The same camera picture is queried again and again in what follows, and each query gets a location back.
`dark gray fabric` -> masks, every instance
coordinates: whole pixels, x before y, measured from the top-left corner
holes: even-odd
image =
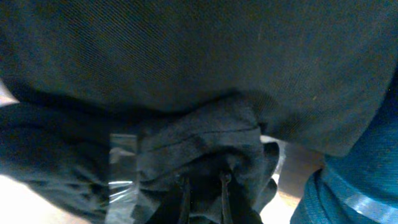
[[[191,182],[191,223],[221,223],[223,170],[234,175],[252,209],[262,209],[268,202],[264,199],[274,196],[275,190],[263,190],[271,189],[278,161],[275,145],[264,149],[260,127],[243,98],[215,101],[179,119],[147,121],[145,127],[150,135],[139,141],[140,192],[133,212],[137,223],[148,221],[184,176]]]
[[[12,0],[0,21],[0,78],[21,101],[138,120],[240,92],[268,135],[333,156],[375,115],[398,51],[387,0]]]
[[[0,108],[0,175],[93,224],[108,207],[108,159],[103,119],[27,103]]]

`clear tape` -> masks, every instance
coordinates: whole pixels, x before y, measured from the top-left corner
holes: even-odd
[[[109,153],[109,208],[105,224],[132,224],[137,203],[137,138],[132,134],[111,134]]]

